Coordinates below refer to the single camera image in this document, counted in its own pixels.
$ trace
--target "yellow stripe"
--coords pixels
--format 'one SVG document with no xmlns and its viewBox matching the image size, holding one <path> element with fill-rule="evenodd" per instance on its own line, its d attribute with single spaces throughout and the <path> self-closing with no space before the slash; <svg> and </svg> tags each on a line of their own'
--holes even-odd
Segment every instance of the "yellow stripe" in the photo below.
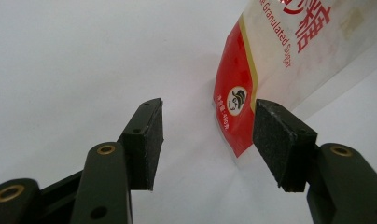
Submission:
<svg viewBox="0 0 377 224">
<path fill-rule="evenodd" d="M 252 50 L 250 50 L 249 39 L 247 39 L 246 27 L 244 26 L 244 16 L 239 18 L 239 27 L 241 29 L 242 38 L 244 40 L 244 50 L 246 51 L 247 62 L 249 63 L 250 75 L 252 76 L 253 90 L 251 95 L 250 108 L 253 113 L 256 110 L 256 93 L 258 90 L 258 72 L 253 61 Z"/>
</svg>

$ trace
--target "white surface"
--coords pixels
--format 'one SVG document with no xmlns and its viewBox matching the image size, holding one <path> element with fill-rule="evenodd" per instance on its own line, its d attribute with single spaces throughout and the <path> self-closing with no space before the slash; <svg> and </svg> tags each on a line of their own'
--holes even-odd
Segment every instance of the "white surface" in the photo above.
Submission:
<svg viewBox="0 0 377 224">
<path fill-rule="evenodd" d="M 161 97 L 165 141 L 154 191 L 133 191 L 135 223 L 311 223 L 306 195 L 278 189 L 253 147 L 237 166 L 215 123 L 218 62 L 245 4 L 0 1 L 0 183 L 44 188 L 82 169 Z M 377 171 L 377 70 L 307 121 Z"/>
</svg>

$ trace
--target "plastic bag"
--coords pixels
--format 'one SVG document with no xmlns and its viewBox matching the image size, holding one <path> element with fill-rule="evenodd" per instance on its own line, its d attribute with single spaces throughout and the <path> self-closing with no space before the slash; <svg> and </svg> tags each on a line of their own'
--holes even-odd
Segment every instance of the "plastic bag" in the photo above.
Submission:
<svg viewBox="0 0 377 224">
<path fill-rule="evenodd" d="M 251 1 L 227 39 L 214 91 L 235 156 L 252 145 L 257 97 L 293 109 L 376 41 L 377 1 Z"/>
</svg>

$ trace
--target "round hole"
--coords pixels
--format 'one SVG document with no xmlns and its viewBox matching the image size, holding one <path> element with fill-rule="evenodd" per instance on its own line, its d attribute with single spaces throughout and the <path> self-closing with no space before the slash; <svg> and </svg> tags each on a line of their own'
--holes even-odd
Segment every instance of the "round hole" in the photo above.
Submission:
<svg viewBox="0 0 377 224">
<path fill-rule="evenodd" d="M 339 156 L 344 156 L 344 157 L 352 156 L 352 151 L 345 147 L 331 147 L 331 151 L 334 154 L 337 154 Z"/>
<path fill-rule="evenodd" d="M 92 219 L 100 219 L 100 218 L 106 216 L 106 213 L 107 213 L 107 208 L 105 208 L 103 206 L 99 206 L 99 207 L 92 210 L 91 218 Z"/>
<path fill-rule="evenodd" d="M 102 147 L 99 147 L 98 150 L 96 151 L 98 152 L 98 154 L 107 155 L 114 152 L 114 150 L 116 150 L 116 148 L 113 146 L 102 146 Z"/>
<path fill-rule="evenodd" d="M 13 185 L 0 190 L 0 203 L 5 203 L 15 199 L 22 194 L 25 187 L 23 185 Z"/>
</svg>

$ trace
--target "circular logo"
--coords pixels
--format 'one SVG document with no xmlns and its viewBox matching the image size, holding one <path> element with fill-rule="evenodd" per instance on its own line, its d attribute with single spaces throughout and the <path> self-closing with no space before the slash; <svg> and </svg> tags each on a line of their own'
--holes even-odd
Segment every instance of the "circular logo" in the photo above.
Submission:
<svg viewBox="0 0 377 224">
<path fill-rule="evenodd" d="M 230 114 L 237 116 L 241 113 L 246 100 L 246 90 L 243 87 L 237 86 L 231 89 L 229 96 L 227 96 L 227 108 Z"/>
</svg>

